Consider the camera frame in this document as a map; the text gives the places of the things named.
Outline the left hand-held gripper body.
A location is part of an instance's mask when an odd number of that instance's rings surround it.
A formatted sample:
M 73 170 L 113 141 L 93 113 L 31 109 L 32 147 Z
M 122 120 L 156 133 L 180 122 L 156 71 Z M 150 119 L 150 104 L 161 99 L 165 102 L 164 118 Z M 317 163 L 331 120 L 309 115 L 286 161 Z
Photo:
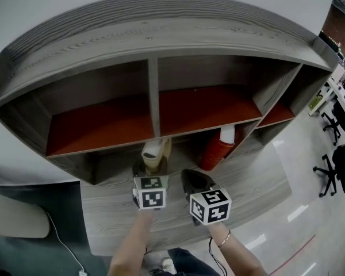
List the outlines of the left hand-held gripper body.
M 167 159 L 162 159 L 157 168 L 149 168 L 143 159 L 132 167 L 132 197 L 139 209 L 161 209 L 166 207 L 168 175 Z

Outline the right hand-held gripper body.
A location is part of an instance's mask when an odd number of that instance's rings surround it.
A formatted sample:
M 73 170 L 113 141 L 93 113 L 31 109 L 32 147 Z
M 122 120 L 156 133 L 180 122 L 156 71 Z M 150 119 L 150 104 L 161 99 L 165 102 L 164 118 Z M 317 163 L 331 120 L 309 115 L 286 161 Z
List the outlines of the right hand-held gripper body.
M 194 225 L 210 225 L 228 219 L 232 200 L 210 176 L 185 169 L 181 172 L 181 182 Z

